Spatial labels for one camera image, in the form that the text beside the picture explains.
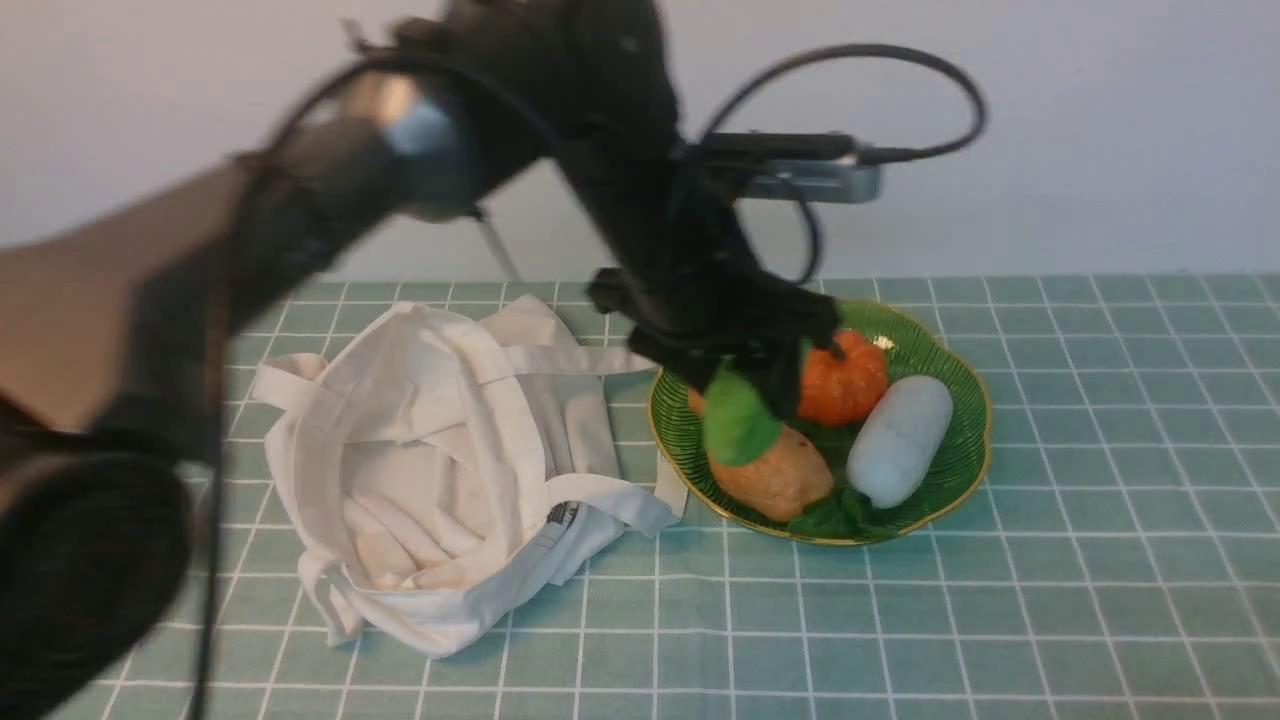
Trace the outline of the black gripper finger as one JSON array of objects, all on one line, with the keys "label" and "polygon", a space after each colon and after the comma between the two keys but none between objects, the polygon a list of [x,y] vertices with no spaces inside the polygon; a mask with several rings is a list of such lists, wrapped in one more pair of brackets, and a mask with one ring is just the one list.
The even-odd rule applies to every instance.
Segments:
[{"label": "black gripper finger", "polygon": [[746,380],[781,421],[797,416],[808,352],[808,345],[753,345],[745,352]]}]

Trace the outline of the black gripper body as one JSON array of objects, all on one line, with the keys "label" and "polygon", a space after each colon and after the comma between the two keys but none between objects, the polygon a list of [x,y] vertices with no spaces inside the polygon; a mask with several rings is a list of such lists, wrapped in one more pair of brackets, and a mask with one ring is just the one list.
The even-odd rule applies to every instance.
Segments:
[{"label": "black gripper body", "polygon": [[588,297],[599,313],[630,320],[628,334],[739,340],[735,361],[741,375],[753,345],[823,345],[840,324],[832,299],[763,270],[713,270],[644,288],[621,268],[602,268]]}]

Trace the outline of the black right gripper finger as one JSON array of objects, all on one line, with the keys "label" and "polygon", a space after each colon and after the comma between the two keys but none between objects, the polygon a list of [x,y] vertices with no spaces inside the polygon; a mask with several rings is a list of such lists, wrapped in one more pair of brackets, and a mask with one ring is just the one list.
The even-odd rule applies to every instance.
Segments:
[{"label": "black right gripper finger", "polygon": [[690,340],[667,334],[630,334],[628,348],[686,386],[704,395],[713,387],[741,382],[735,357],[741,351],[739,340]]}]

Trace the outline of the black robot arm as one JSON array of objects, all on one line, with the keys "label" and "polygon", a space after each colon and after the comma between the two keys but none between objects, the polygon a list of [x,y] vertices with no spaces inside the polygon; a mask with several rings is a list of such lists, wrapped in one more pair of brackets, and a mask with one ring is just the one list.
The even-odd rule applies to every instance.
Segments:
[{"label": "black robot arm", "polygon": [[682,138],[652,1],[452,1],[314,90],[271,142],[3,252],[3,716],[44,719],[180,592],[182,462],[223,473],[228,345],[388,217],[449,222],[549,158],[616,264],[593,304],[686,380],[728,359],[780,416],[831,300],[754,258],[733,210],[846,135]]}]

